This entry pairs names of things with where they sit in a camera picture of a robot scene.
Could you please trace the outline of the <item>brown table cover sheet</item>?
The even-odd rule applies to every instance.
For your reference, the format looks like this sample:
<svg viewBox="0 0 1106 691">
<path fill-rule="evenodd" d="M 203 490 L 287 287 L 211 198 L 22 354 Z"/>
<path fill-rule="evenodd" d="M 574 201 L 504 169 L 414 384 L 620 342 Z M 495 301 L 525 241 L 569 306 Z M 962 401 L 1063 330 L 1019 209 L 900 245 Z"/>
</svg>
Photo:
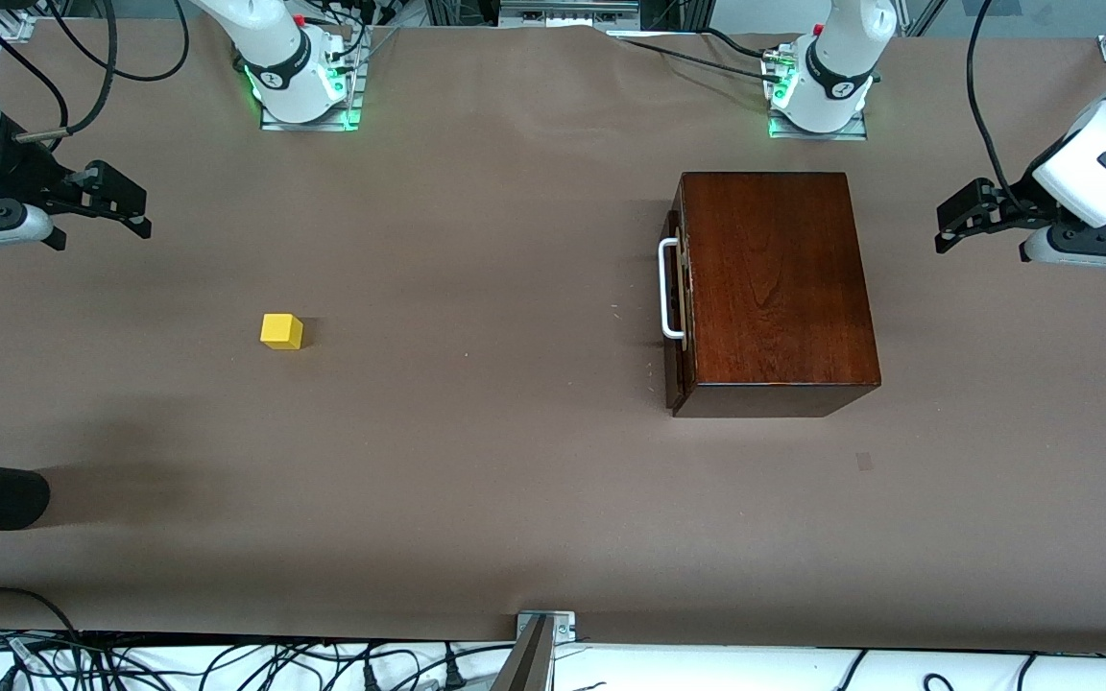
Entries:
<svg viewBox="0 0 1106 691">
<path fill-rule="evenodd" d="M 987 171 L 966 40 L 896 40 L 864 143 L 591 28 L 409 28 L 359 130 L 260 130 L 204 22 L 62 161 L 154 235 L 0 248 L 0 585 L 84 629 L 1106 653 L 1106 270 L 933 250 Z M 685 171 L 849 179 L 881 388 L 821 419 L 662 409 Z M 300 350 L 259 341 L 268 312 Z"/>
</svg>

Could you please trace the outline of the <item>grey aluminium beam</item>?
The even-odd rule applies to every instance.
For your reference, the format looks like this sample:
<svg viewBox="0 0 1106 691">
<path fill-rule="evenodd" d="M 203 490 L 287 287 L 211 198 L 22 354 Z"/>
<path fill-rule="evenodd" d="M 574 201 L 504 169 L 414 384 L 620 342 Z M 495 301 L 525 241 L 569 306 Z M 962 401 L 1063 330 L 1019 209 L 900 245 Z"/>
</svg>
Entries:
<svg viewBox="0 0 1106 691">
<path fill-rule="evenodd" d="M 528 616 L 489 691 L 549 691 L 557 634 L 559 624 L 553 615 Z"/>
</svg>

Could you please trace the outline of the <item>silver equipment box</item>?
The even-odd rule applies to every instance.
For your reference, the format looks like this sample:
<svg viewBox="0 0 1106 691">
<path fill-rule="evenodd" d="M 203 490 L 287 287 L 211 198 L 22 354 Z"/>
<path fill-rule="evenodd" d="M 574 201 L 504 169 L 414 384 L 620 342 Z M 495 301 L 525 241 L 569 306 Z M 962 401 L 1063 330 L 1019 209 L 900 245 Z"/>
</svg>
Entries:
<svg viewBox="0 0 1106 691">
<path fill-rule="evenodd" d="M 639 0 L 497 0 L 495 27 L 592 27 L 601 31 L 639 31 Z"/>
</svg>

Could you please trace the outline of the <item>small metal bracket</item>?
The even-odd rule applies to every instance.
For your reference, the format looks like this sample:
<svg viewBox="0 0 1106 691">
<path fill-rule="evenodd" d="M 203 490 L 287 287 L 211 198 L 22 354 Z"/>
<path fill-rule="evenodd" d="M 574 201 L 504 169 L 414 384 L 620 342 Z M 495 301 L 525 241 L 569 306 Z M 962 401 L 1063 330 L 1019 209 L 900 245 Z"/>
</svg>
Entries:
<svg viewBox="0 0 1106 691">
<path fill-rule="evenodd" d="M 578 621 L 576 621 L 575 613 L 570 611 L 570 609 L 523 609 L 517 616 L 517 639 L 523 636 L 528 625 L 541 616 L 549 618 L 553 631 L 553 642 L 557 646 L 580 640 Z"/>
</svg>

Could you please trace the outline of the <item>dark brown wooden cabinet box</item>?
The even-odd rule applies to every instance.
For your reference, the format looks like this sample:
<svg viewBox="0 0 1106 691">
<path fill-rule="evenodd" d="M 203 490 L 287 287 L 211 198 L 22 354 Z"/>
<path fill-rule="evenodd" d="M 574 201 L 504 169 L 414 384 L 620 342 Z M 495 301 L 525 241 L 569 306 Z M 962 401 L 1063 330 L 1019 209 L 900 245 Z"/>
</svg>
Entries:
<svg viewBox="0 0 1106 691">
<path fill-rule="evenodd" d="M 825 418 L 881 386 L 846 175 L 685 172 L 676 193 L 693 386 L 672 416 Z"/>
</svg>

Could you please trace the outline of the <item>yellow cube block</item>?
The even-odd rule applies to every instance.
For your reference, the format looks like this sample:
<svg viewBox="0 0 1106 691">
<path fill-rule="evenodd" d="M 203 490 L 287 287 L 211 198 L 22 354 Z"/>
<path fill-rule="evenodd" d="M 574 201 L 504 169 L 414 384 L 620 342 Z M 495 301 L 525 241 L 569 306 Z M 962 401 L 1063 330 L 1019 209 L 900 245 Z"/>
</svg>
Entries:
<svg viewBox="0 0 1106 691">
<path fill-rule="evenodd" d="M 303 347 L 304 324 L 286 312 L 268 312 L 260 321 L 259 341 L 273 350 L 300 350 Z"/>
</svg>

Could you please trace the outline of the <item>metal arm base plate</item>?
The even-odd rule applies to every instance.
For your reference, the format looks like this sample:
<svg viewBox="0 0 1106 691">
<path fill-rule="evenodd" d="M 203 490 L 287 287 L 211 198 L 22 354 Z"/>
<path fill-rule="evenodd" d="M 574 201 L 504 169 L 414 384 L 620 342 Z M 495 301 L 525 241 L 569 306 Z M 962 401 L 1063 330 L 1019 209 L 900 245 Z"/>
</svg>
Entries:
<svg viewBox="0 0 1106 691">
<path fill-rule="evenodd" d="M 866 118 L 863 109 L 853 109 L 851 118 L 839 130 L 817 132 L 804 130 L 790 119 L 785 109 L 781 109 L 791 93 L 799 87 L 799 71 L 793 66 L 791 57 L 763 59 L 762 75 L 774 76 L 775 82 L 764 85 L 768 102 L 768 134 L 771 137 L 785 139 L 804 139 L 818 142 L 864 142 L 866 140 Z"/>
<path fill-rule="evenodd" d="M 324 28 L 303 27 L 311 38 L 310 66 L 299 73 L 291 86 L 300 95 L 315 101 L 325 109 L 302 122 L 276 118 L 260 96 L 258 83 L 252 83 L 252 96 L 260 105 L 259 126 L 262 130 L 359 130 L 363 118 L 368 60 L 372 53 L 371 28 L 355 28 L 349 38 L 331 34 Z"/>
</svg>

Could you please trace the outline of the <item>wooden drawer with white handle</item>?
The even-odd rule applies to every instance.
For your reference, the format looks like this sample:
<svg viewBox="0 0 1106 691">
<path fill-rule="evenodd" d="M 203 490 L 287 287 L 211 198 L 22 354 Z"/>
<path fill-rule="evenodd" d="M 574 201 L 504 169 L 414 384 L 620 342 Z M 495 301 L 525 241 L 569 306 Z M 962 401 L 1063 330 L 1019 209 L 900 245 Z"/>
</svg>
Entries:
<svg viewBox="0 0 1106 691">
<path fill-rule="evenodd" d="M 664 354 L 664 407 L 676 413 L 693 386 L 692 289 L 681 193 L 672 197 L 670 210 L 664 214 L 657 264 Z"/>
</svg>

